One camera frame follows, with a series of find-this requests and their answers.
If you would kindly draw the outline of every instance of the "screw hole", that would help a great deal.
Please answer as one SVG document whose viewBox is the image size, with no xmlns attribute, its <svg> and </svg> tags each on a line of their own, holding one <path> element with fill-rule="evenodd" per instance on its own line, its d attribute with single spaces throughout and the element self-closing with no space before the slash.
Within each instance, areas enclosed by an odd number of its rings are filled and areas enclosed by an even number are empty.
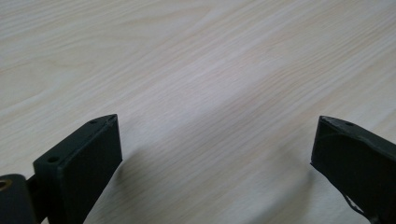
<svg viewBox="0 0 396 224">
<path fill-rule="evenodd" d="M 59 157 L 50 157 L 50 158 L 48 159 L 48 162 L 53 163 L 53 162 L 56 162 L 56 161 L 58 161 L 58 160 L 59 160 Z"/>
<path fill-rule="evenodd" d="M 12 180 L 10 179 L 0 180 L 0 191 L 8 189 L 8 187 L 11 186 L 11 184 L 12 184 Z"/>
</svg>

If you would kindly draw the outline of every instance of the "black plastic bracket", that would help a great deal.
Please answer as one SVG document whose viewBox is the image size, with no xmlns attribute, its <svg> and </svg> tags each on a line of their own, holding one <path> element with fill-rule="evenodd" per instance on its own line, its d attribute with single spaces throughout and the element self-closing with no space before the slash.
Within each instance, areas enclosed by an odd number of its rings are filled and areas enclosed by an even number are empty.
<svg viewBox="0 0 396 224">
<path fill-rule="evenodd" d="M 396 146 L 356 124 L 321 116 L 311 164 L 372 224 L 396 223 Z"/>
<path fill-rule="evenodd" d="M 0 176 L 0 223 L 83 223 L 121 161 L 117 115 L 87 122 L 35 160 L 29 180 Z"/>
</svg>

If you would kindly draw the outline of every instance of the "black plastic part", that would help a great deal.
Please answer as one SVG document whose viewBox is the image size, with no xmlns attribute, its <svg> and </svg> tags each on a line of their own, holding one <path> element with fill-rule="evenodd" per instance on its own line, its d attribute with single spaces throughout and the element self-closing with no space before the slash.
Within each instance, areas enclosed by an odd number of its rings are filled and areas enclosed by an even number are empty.
<svg viewBox="0 0 396 224">
<path fill-rule="evenodd" d="M 49 223 L 83 223 L 121 161 L 117 115 L 87 122 L 38 158 Z"/>
<path fill-rule="evenodd" d="M 122 161 L 117 115 L 93 119 L 34 162 L 0 176 L 0 224 L 81 224 Z"/>
<path fill-rule="evenodd" d="M 0 223 L 35 224 L 35 211 L 23 175 L 0 177 Z"/>
<path fill-rule="evenodd" d="M 375 224 L 396 223 L 396 146 L 356 124 L 321 116 L 311 164 Z"/>
</svg>

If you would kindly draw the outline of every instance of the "tabletop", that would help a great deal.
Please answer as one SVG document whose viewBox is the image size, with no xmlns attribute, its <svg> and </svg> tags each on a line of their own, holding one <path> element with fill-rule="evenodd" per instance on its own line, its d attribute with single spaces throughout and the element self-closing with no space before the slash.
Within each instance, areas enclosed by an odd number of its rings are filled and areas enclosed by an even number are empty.
<svg viewBox="0 0 396 224">
<path fill-rule="evenodd" d="M 310 166 L 318 116 L 396 142 L 396 2 L 1 1 L 0 170 L 118 114 L 85 223 L 368 223 Z"/>
</svg>

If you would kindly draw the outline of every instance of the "light wood grain surface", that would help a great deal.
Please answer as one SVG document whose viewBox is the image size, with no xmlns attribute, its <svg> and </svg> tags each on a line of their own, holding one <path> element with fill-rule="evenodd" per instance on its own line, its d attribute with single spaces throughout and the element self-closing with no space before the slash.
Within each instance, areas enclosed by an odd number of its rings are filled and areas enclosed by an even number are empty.
<svg viewBox="0 0 396 224">
<path fill-rule="evenodd" d="M 368 223 L 310 165 L 319 115 L 396 142 L 396 2 L 0 1 L 0 175 L 117 113 L 86 223 Z"/>
</svg>

